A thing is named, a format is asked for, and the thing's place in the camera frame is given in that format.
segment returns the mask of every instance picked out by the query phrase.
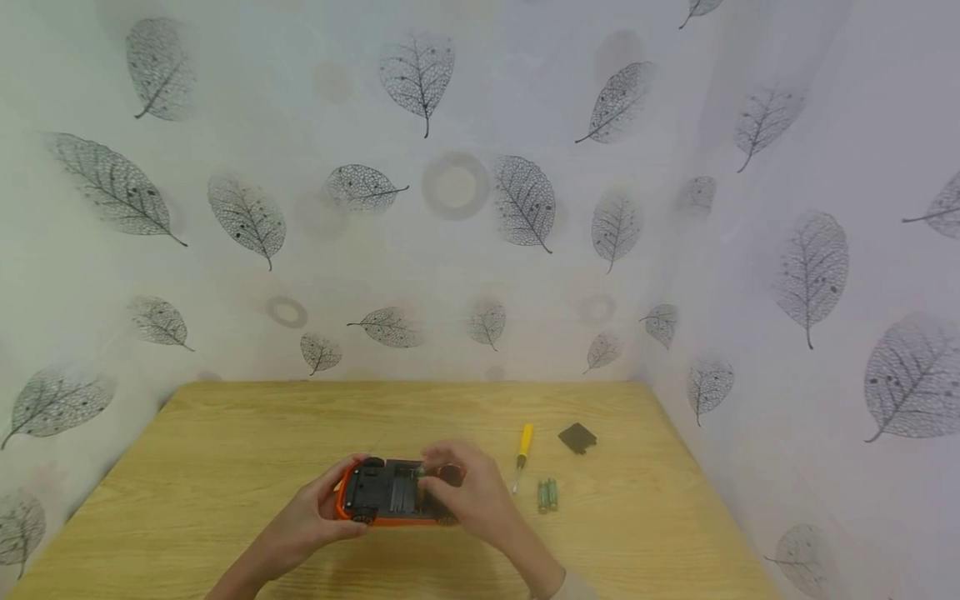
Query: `leaf pattern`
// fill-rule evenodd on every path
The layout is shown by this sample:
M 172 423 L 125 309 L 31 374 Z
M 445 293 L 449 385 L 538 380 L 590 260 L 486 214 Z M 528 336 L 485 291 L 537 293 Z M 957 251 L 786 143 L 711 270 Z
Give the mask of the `leaf pattern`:
M 830 314 L 847 285 L 847 234 L 832 216 L 811 210 L 796 220 L 778 254 L 774 300 L 806 330 L 813 350 L 810 328 Z
M 128 305 L 139 338 L 144 342 L 164 346 L 183 346 L 186 344 L 186 324 L 179 310 L 173 304 L 154 296 L 138 296 Z
M 634 199 L 624 190 L 608 190 L 593 209 L 590 235 L 593 249 L 604 260 L 613 262 L 623 258 L 636 245 L 643 228 L 643 215 Z
M 494 169 L 500 231 L 518 246 L 542 246 L 553 228 L 553 186 L 540 168 L 520 156 L 502 156 Z
M 121 233 L 169 235 L 170 215 L 159 191 L 143 171 L 123 155 L 70 133 L 48 133 L 47 145 L 66 171 L 80 182 L 101 221 Z
M 679 316 L 679 310 L 673 304 L 659 304 L 646 317 L 640 319 L 640 322 L 646 321 L 647 333 L 663 344 L 664 348 L 670 349 Z
M 620 339 L 612 331 L 604 331 L 593 338 L 590 349 L 587 351 L 587 370 L 584 375 L 606 367 L 620 357 Z
M 708 176 L 695 177 L 684 184 L 678 205 L 683 212 L 707 217 L 713 211 L 716 193 L 717 180 Z
M 737 173 L 742 173 L 750 159 L 790 127 L 804 107 L 804 97 L 792 90 L 762 87 L 748 96 L 747 109 L 736 121 L 736 147 L 747 153 L 747 160 Z
M 913 313 L 891 325 L 876 344 L 864 375 L 867 408 L 888 433 L 936 438 L 960 432 L 960 329 Z
M 19 490 L 0 498 L 0 564 L 19 564 L 17 579 L 46 531 L 47 515 L 31 493 Z
M 213 216 L 229 236 L 266 258 L 268 271 L 272 271 L 272 258 L 287 236 L 287 223 L 276 202 L 259 187 L 244 185 L 232 173 L 211 177 L 206 197 Z
M 367 335 L 390 348 L 414 348 L 423 344 L 420 330 L 395 306 L 374 310 L 360 323 L 347 324 L 350 325 L 360 325 Z
M 383 212 L 408 189 L 409 185 L 397 189 L 387 176 L 362 164 L 337 167 L 324 183 L 324 192 L 335 205 L 355 212 Z
M 722 356 L 707 352 L 694 358 L 686 377 L 686 398 L 690 408 L 700 416 L 717 406 L 733 389 L 733 367 Z
M 114 382 L 103 375 L 64 365 L 36 372 L 16 397 L 12 429 L 0 450 L 17 433 L 47 438 L 86 423 L 104 412 L 113 400 L 114 388 Z
M 452 39 L 429 33 L 381 49 L 380 82 L 394 102 L 426 119 L 424 138 L 430 135 L 430 116 L 453 76 L 455 55 Z
M 507 322 L 507 311 L 499 300 L 484 298 L 478 300 L 470 311 L 469 334 L 474 342 L 487 344 L 496 352 L 493 344 L 503 334 Z
M 634 62 L 615 73 L 593 105 L 589 133 L 574 143 L 592 139 L 613 144 L 626 139 L 633 132 L 631 126 L 656 74 L 657 67 L 652 62 Z
M 183 48 L 183 25 L 173 19 L 138 21 L 127 35 L 127 66 L 143 111 L 165 121 L 183 121 L 193 111 L 197 81 Z
M 723 2 L 723 0 L 690 0 L 690 13 L 686 16 L 686 21 L 680 26 L 680 29 L 686 27 L 691 17 L 703 16 L 708 12 L 712 12 L 713 9 L 720 6 L 721 2 Z
M 827 543 L 823 532 L 813 525 L 791 527 L 777 543 L 776 564 L 790 583 L 814 600 L 828 600 L 829 577 Z
M 923 217 L 902 219 L 901 222 L 924 222 L 937 233 L 960 240 L 960 172 L 940 190 Z
M 300 352 L 303 353 L 306 364 L 313 369 L 311 375 L 316 374 L 317 371 L 333 369 L 344 357 L 340 346 L 316 333 L 303 334 L 300 338 Z

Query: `left hand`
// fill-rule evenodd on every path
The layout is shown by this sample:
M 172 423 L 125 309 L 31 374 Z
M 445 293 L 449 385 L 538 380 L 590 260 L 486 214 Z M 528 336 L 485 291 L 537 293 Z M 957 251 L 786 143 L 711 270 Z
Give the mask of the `left hand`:
M 344 472 L 369 454 L 354 454 L 300 488 L 283 510 L 256 537 L 241 557 L 241 563 L 264 581 L 278 579 L 310 558 L 314 552 L 338 540 L 359 538 L 367 525 L 337 520 L 333 488 Z

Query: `green battery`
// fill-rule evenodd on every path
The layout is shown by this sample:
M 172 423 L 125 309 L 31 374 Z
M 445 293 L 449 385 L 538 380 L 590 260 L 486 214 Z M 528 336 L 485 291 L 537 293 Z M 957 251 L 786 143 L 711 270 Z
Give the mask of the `green battery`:
M 547 504 L 549 505 L 551 511 L 556 511 L 559 508 L 559 505 L 557 504 L 557 480 L 547 479 L 546 490 Z
M 546 513 L 550 508 L 550 492 L 545 481 L 537 484 L 537 507 L 541 514 Z

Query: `screwdriver handle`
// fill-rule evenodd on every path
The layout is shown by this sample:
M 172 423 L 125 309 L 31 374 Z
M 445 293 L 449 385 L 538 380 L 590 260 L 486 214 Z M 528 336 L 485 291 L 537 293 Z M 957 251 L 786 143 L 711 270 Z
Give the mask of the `screwdriver handle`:
M 520 451 L 516 454 L 516 465 L 523 467 L 527 462 L 527 452 L 530 451 L 530 441 L 534 439 L 534 425 L 523 425 L 523 435 L 520 436 Z

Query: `sleeve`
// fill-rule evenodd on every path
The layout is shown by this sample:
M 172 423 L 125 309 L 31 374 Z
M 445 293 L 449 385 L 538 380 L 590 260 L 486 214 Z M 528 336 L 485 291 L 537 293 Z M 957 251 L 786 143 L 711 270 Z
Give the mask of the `sleeve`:
M 567 571 L 564 584 L 550 600 L 599 600 L 599 596 L 576 573 Z

